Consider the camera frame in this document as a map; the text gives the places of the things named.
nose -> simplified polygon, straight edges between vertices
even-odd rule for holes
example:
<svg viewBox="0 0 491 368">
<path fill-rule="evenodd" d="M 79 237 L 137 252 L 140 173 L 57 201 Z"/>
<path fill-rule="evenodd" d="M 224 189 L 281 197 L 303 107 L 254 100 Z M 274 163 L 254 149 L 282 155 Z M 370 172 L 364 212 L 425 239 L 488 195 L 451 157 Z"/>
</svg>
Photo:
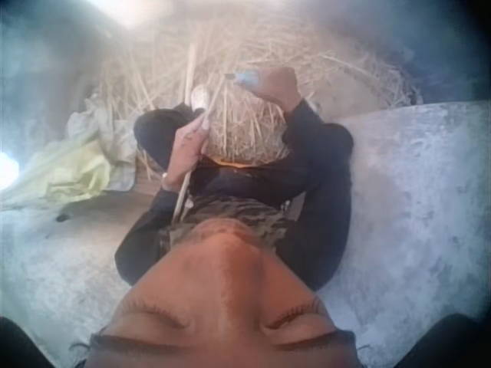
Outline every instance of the nose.
<svg viewBox="0 0 491 368">
<path fill-rule="evenodd" d="M 195 272 L 189 277 L 202 288 L 200 315 L 209 335 L 230 337 L 259 325 L 263 250 L 246 241 L 244 228 L 237 229 L 208 235 L 193 247 L 199 261 L 194 262 Z"/>
</svg>

hay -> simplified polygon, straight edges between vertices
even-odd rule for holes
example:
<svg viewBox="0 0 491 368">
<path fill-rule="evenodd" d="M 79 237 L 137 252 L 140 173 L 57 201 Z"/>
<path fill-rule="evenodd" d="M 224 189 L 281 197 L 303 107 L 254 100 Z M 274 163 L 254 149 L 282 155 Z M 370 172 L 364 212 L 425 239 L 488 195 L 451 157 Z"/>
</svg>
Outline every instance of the hay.
<svg viewBox="0 0 491 368">
<path fill-rule="evenodd" d="M 375 110 L 411 104 L 407 82 L 395 67 L 346 38 L 318 30 L 308 21 L 278 12 L 237 8 L 207 19 L 151 25 L 147 40 L 115 44 L 102 70 L 101 93 L 116 119 L 134 120 L 154 108 L 171 108 L 206 84 L 211 93 L 224 73 L 288 65 L 296 70 L 303 96 L 319 84 L 350 74 L 377 96 Z M 186 83 L 189 46 L 196 60 Z M 234 163 L 267 163 L 288 153 L 277 106 L 265 103 L 226 81 L 210 117 L 207 154 Z"/>
</svg>

